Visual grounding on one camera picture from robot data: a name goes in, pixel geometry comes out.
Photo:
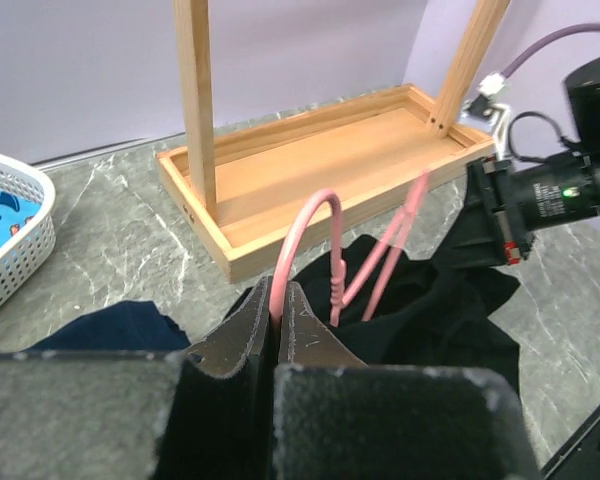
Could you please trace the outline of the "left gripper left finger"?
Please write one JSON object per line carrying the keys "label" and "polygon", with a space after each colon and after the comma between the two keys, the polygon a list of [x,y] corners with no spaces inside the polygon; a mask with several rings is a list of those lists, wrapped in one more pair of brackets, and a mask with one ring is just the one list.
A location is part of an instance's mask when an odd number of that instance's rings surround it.
{"label": "left gripper left finger", "polygon": [[219,327],[187,350],[155,478],[268,477],[274,370],[270,292],[270,278],[261,278]]}

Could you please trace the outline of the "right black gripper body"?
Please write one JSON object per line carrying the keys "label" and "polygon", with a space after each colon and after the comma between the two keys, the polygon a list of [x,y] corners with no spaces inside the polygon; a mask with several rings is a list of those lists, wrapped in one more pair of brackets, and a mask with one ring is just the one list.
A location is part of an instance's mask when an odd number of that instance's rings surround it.
{"label": "right black gripper body", "polygon": [[519,171],[491,156],[466,173],[466,268],[517,264],[529,257],[535,231],[600,216],[600,152],[561,152]]}

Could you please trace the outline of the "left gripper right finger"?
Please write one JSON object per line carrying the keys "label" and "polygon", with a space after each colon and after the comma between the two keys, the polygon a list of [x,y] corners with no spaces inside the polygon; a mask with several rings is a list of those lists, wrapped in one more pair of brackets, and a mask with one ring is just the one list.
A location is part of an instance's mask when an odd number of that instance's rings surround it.
{"label": "left gripper right finger", "polygon": [[328,368],[367,367],[314,315],[297,282],[287,284],[278,363]]}

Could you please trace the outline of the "pink wire hanger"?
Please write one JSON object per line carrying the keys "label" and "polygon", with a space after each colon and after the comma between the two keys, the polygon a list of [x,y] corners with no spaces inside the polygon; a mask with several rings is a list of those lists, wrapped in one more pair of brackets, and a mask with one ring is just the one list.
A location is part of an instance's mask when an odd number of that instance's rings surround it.
{"label": "pink wire hanger", "polygon": [[291,267],[311,219],[322,204],[327,203],[331,215],[330,250],[330,317],[333,327],[340,324],[342,310],[347,307],[369,279],[377,265],[381,265],[378,279],[373,286],[371,296],[362,314],[361,320],[371,320],[399,257],[411,232],[413,223],[428,193],[428,172],[412,182],[405,201],[396,211],[387,230],[376,242],[369,255],[350,283],[346,283],[347,264],[342,256],[342,234],[344,231],[344,212],[340,197],[334,190],[324,188],[316,191],[306,201],[294,219],[280,249],[274,269],[272,290],[269,300],[270,317],[275,326],[281,323],[284,313],[284,300]]}

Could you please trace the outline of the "black t shirt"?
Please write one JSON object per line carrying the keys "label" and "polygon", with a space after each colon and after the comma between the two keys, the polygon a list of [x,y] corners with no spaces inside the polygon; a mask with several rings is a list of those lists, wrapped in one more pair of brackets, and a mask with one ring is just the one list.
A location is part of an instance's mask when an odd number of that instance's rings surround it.
{"label": "black t shirt", "polygon": [[519,289],[516,277],[400,253],[371,319],[363,321],[380,271],[372,270],[338,325],[328,328],[353,355],[369,365],[489,369],[520,390],[521,347],[491,320]]}

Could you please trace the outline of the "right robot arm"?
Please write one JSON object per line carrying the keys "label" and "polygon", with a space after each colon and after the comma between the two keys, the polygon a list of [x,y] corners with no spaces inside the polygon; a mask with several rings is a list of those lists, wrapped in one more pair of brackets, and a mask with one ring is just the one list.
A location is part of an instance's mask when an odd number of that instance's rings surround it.
{"label": "right robot arm", "polygon": [[578,142],[517,171],[483,157],[466,167],[463,207],[436,254],[454,269],[527,259],[537,230],[600,216],[600,57],[564,80]]}

